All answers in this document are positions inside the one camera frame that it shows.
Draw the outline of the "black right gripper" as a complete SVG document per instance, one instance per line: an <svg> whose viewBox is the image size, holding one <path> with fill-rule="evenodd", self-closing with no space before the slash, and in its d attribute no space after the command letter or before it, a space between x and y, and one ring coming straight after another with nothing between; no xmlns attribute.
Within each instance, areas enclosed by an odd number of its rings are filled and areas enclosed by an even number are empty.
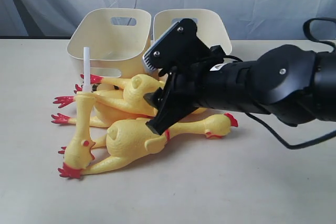
<svg viewBox="0 0 336 224"><path fill-rule="evenodd" d="M157 109L146 125L161 135L200 107L202 78L213 66L223 63L226 54L220 45L208 47L200 39L160 42L154 51L160 53L154 57L154 66L161 69L160 74L167 74L167 80L163 88L143 98Z"/></svg>

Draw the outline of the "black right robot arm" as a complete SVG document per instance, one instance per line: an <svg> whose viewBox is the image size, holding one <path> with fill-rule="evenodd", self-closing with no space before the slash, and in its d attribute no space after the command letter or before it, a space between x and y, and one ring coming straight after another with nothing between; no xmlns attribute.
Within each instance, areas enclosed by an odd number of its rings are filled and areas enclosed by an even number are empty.
<svg viewBox="0 0 336 224"><path fill-rule="evenodd" d="M272 114L292 127L335 121L334 52L285 44L252 61L224 63L225 57L221 47L200 42L151 46L143 62L167 80L144 96L158 111L148 128L162 134L197 108Z"/></svg>

